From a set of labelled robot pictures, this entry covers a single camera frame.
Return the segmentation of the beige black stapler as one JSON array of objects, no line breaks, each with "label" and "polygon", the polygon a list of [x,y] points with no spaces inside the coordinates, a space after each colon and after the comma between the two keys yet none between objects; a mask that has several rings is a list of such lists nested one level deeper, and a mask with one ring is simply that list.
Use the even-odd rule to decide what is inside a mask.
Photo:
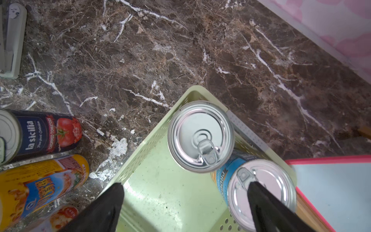
[{"label": "beige black stapler", "polygon": [[1,78],[19,77],[27,13],[27,9],[18,3],[12,3],[8,7],[5,36],[1,27]]}]

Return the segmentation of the green perforated plastic basket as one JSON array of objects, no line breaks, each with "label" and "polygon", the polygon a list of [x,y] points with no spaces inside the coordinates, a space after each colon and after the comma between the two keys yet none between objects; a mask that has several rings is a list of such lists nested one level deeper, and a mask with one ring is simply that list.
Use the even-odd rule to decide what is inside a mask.
[{"label": "green perforated plastic basket", "polygon": [[249,127],[202,86],[190,87],[111,180],[122,184],[124,202],[118,232],[240,232],[210,174],[182,169],[167,144],[169,124],[184,104],[205,100],[232,121],[236,147],[280,165],[296,182],[295,172]]}]

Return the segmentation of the yellow white-lid can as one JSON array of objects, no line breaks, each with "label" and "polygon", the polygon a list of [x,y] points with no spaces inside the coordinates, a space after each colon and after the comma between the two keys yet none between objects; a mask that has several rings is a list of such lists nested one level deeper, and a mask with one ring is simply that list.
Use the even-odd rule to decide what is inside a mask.
[{"label": "yellow white-lid can", "polygon": [[68,155],[1,172],[1,231],[83,185],[88,161]]}]

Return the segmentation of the red white-lid can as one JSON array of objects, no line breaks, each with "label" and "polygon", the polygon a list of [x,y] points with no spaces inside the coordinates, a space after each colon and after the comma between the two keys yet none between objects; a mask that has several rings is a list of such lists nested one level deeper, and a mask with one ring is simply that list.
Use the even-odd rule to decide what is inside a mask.
[{"label": "red white-lid can", "polygon": [[62,205],[48,216],[32,222],[22,232],[58,232],[79,214],[79,210],[72,205]]}]

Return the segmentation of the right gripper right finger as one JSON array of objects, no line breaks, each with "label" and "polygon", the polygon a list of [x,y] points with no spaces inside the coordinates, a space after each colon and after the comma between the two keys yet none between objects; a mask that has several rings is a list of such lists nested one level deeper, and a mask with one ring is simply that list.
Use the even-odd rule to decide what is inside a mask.
[{"label": "right gripper right finger", "polygon": [[247,197],[257,232],[313,232],[259,182],[249,184]]}]

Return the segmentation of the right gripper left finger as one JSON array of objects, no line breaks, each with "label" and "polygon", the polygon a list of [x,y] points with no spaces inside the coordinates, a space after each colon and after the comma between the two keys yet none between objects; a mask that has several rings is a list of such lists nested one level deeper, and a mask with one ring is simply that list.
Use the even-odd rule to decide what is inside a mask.
[{"label": "right gripper left finger", "polygon": [[115,183],[87,206],[61,232],[114,232],[124,201],[124,188]]}]

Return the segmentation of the dark tomato can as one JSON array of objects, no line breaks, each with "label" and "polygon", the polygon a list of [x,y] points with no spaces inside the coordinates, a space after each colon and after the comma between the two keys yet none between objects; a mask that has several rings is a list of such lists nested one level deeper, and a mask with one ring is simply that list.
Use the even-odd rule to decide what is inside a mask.
[{"label": "dark tomato can", "polygon": [[77,147],[79,120],[66,114],[1,110],[1,166]]}]

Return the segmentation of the blue tin can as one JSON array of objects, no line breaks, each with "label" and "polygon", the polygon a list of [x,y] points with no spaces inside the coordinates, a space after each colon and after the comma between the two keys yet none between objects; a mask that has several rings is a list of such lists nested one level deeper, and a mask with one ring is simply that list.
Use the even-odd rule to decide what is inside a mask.
[{"label": "blue tin can", "polygon": [[168,129],[168,148],[175,162],[193,173],[211,173],[231,157],[233,124],[225,111],[209,101],[193,101],[174,114]]},{"label": "blue tin can", "polygon": [[240,227],[255,232],[247,190],[259,182],[292,212],[296,211],[295,186],[289,174],[273,161],[235,149],[230,159],[211,173],[211,178]]}]

